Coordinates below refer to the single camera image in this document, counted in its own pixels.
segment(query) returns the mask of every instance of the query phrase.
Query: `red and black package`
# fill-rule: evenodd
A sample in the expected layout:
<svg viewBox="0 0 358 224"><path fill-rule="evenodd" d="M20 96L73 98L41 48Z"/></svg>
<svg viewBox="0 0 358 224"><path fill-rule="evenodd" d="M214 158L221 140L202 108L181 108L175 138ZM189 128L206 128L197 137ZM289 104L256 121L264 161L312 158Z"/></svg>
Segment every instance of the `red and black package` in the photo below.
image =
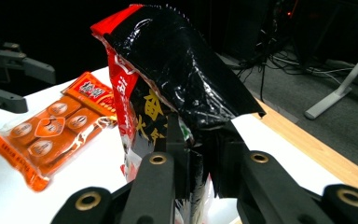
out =
<svg viewBox="0 0 358 224"><path fill-rule="evenodd" d="M206 161L202 136L239 115L263 116L264 110L172 8L130 5L91 31L108 55L127 180L136 177L142 157L154 151L156 141L166 137L167 116L177 114L189 148L191 196L176 200L176 207L183 222L201 223L208 166L213 166Z"/></svg>

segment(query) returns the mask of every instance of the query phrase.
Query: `gray carpet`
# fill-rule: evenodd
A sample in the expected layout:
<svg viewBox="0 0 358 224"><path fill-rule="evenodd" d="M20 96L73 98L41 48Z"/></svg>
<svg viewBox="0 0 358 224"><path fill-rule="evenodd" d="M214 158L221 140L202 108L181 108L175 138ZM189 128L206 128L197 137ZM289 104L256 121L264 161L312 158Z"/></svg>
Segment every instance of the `gray carpet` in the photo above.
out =
<svg viewBox="0 0 358 224"><path fill-rule="evenodd" d="M222 59L227 64L237 64L227 56ZM339 86L337 81L342 81L351 70L328 73L329 76L340 76L333 79L322 73L317 74L317 77L288 75L282 69L271 68L276 67L271 61L267 65L263 87L262 73L257 65L253 70L247 69L240 75L254 97L260 99L262 96L264 103L358 165L358 78L351 85L351 92L317 119L310 120L304 116L305 111L336 90ZM304 74L294 70L288 72Z"/></svg>

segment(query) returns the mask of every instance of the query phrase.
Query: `white table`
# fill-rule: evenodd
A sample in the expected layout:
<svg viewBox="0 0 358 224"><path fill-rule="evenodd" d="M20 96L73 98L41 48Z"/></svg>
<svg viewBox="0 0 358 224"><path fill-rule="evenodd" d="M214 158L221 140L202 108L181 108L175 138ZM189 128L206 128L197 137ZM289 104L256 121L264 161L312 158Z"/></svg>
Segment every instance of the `white table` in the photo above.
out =
<svg viewBox="0 0 358 224"><path fill-rule="evenodd" d="M107 67L92 74L110 86ZM0 109L0 128L13 119L32 116L44 109L59 99L60 91L70 83L72 81L26 96L30 110L26 114ZM248 148L274 156L300 186L322 194L326 185L342 183L257 117L244 115L234 119L233 123ZM119 169L123 156L118 129L104 131L65 164L42 192L29 189L22 175L0 156L0 223L50 223L65 201L80 189L93 186L115 191L125 184ZM206 205L209 209L205 224L231 222L238 216L235 203L233 199L210 200Z"/></svg>

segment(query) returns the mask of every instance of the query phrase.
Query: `clear plastic wrapper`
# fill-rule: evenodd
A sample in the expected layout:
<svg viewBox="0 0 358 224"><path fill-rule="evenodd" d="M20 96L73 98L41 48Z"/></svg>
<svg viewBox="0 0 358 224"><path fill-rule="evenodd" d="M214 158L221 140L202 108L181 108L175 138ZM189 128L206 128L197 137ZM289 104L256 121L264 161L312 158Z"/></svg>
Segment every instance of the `clear plastic wrapper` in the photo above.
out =
<svg viewBox="0 0 358 224"><path fill-rule="evenodd" d="M263 115L263 109L174 8L130 5L91 30L108 55L127 180L166 137L167 115L176 113L190 158L190 197L176 200L176 208L184 223L201 223L213 166L203 136L239 115Z"/></svg>
<svg viewBox="0 0 358 224"><path fill-rule="evenodd" d="M0 154L31 189L41 191L79 149L116 122L112 89L85 72L44 110L0 129Z"/></svg>

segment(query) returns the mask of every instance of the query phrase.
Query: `plastic bag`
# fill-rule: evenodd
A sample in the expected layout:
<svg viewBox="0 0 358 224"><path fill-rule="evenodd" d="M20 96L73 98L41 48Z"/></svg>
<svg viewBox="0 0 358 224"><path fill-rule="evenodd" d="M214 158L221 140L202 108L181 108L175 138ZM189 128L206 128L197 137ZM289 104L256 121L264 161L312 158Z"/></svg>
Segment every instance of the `plastic bag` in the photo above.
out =
<svg viewBox="0 0 358 224"><path fill-rule="evenodd" d="M239 115L263 109L188 20L170 7L130 5L95 23L105 45L117 122L126 152L125 175L166 136L175 113L189 149L190 197L176 200L185 223L201 223L210 164L203 135Z"/></svg>
<svg viewBox="0 0 358 224"><path fill-rule="evenodd" d="M116 124L112 89L85 72L63 96L30 118L0 129L0 155L34 191L107 127Z"/></svg>

